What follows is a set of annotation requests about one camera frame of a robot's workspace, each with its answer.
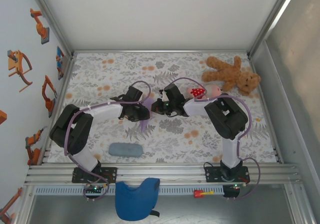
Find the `blue sponge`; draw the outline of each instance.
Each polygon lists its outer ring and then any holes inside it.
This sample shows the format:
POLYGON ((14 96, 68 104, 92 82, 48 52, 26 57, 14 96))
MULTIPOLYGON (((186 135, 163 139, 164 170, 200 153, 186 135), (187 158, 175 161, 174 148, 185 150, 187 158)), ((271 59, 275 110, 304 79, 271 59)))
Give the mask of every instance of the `blue sponge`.
POLYGON ((110 145, 109 154, 123 157, 140 157, 143 154, 143 149, 139 144, 116 142, 110 145))

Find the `white wall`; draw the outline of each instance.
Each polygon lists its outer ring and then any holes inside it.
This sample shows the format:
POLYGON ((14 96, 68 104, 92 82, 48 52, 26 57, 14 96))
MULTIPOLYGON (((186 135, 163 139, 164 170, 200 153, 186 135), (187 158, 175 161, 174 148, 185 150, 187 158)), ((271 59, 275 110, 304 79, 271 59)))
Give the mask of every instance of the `white wall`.
MULTIPOLYGON (((7 114, 7 120, 0 125, 0 208, 24 183, 28 170, 25 138, 50 124, 42 98, 45 75, 49 76, 58 93, 63 82, 63 79, 58 81, 55 61, 58 41, 50 31, 50 42, 41 44, 30 8, 38 10, 34 0, 0 0, 0 110, 7 114), (33 68, 25 75, 33 83, 20 93, 25 84, 17 74, 8 76, 13 72, 8 70, 8 50, 25 53, 33 68)), ((48 26, 43 17, 40 20, 48 26)), ((28 69, 25 61, 22 66, 28 69)), ((48 87, 46 93, 49 98, 54 97, 48 87)), ((47 128, 43 132, 38 147, 48 131, 47 128)))
POLYGON ((75 50, 249 50, 276 0, 47 0, 75 50))

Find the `yellow clip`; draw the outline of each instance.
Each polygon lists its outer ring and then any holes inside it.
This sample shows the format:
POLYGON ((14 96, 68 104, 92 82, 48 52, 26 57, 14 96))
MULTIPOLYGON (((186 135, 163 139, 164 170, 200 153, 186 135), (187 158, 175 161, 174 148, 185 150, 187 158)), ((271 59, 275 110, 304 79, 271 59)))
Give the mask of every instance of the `yellow clip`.
POLYGON ((215 192, 212 191, 207 191, 207 192, 201 192, 201 195, 213 195, 215 192))

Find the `pink toy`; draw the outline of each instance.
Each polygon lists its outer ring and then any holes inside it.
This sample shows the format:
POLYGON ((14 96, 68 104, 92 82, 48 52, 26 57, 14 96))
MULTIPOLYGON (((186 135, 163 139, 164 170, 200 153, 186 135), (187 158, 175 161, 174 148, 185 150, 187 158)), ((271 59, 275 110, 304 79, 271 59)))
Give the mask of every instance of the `pink toy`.
MULTIPOLYGON (((207 93, 206 93, 206 95, 200 97, 200 99, 212 98, 212 97, 219 96, 222 94, 222 90, 217 85, 206 85, 205 88, 206 88, 207 93)), ((188 97, 194 98, 198 95, 203 94, 205 92, 205 90, 199 86, 196 89, 195 88, 187 88, 186 92, 188 94, 188 97)))

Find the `black mounting plate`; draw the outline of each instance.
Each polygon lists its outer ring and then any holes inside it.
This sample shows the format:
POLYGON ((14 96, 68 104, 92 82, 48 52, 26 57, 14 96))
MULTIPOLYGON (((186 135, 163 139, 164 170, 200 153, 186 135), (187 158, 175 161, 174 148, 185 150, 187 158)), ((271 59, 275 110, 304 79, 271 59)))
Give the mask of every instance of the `black mounting plate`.
MULTIPOLYGON (((116 167, 101 167, 100 176, 107 179, 109 183, 115 183, 116 182, 116 173, 117 168, 116 167)), ((97 178, 87 174, 83 170, 81 170, 79 167, 76 167, 72 173, 72 183, 90 183, 95 181, 97 178)), ((103 180, 99 180, 97 183, 104 183, 103 180)))
POLYGON ((249 183, 250 182, 250 176, 249 176, 249 171, 248 167, 242 166, 240 167, 239 171, 237 174, 234 176, 234 179, 232 180, 226 180, 223 178, 221 174, 221 167, 220 166, 206 166, 204 168, 205 170, 205 176, 206 176, 206 181, 207 182, 243 182, 243 183, 249 183))

